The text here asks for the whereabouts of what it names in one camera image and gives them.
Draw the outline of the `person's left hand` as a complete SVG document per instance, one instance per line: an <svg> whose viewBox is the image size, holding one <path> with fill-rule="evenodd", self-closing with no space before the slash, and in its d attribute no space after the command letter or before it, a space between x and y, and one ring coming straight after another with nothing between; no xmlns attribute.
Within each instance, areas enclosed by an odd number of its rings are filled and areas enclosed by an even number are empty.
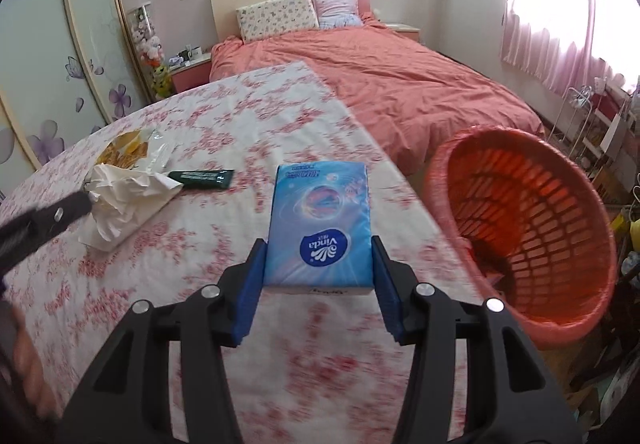
<svg viewBox="0 0 640 444"><path fill-rule="evenodd" d="M44 379L40 357L26 329L25 316L17 307L12 308L12 316L16 327L13 363L22 380L25 398L40 419L56 418L58 405L49 383Z"/></svg>

